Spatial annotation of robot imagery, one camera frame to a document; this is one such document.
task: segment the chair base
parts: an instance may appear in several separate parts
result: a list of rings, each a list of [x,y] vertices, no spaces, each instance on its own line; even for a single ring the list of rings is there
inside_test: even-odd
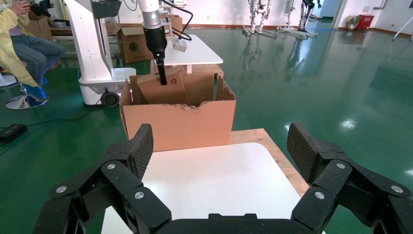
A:
[[[11,110],[26,110],[45,104],[49,98],[41,99],[31,95],[21,95],[10,99],[6,107]]]
[[[14,76],[3,76],[0,78],[0,87],[9,86],[16,83]]]

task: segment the yellow jacket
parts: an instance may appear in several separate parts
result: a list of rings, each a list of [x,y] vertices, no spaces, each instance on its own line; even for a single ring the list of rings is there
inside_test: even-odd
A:
[[[6,4],[6,2],[0,0],[0,4]],[[23,62],[20,61],[14,52],[13,43],[9,35],[9,30],[16,26],[21,28],[22,33],[29,35],[23,28],[29,22],[27,15],[17,16],[8,8],[0,12],[0,67],[9,70],[21,83],[36,87],[38,84],[27,72]]]

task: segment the red box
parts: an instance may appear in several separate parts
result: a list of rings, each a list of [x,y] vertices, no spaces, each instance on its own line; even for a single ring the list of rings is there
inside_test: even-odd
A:
[[[360,23],[358,23],[358,26],[356,30],[367,30],[370,28],[370,25],[373,22],[374,16],[372,15],[359,15],[360,17]]]

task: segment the hand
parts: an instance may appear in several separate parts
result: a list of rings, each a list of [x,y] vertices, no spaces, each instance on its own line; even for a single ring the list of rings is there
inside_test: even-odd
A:
[[[10,8],[16,15],[27,14],[30,11],[30,3],[26,1],[16,1]]]

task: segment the power strip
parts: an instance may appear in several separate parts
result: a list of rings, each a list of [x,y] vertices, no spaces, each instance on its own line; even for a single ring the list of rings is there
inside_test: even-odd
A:
[[[12,142],[27,131],[24,124],[12,124],[0,132],[0,142]]]

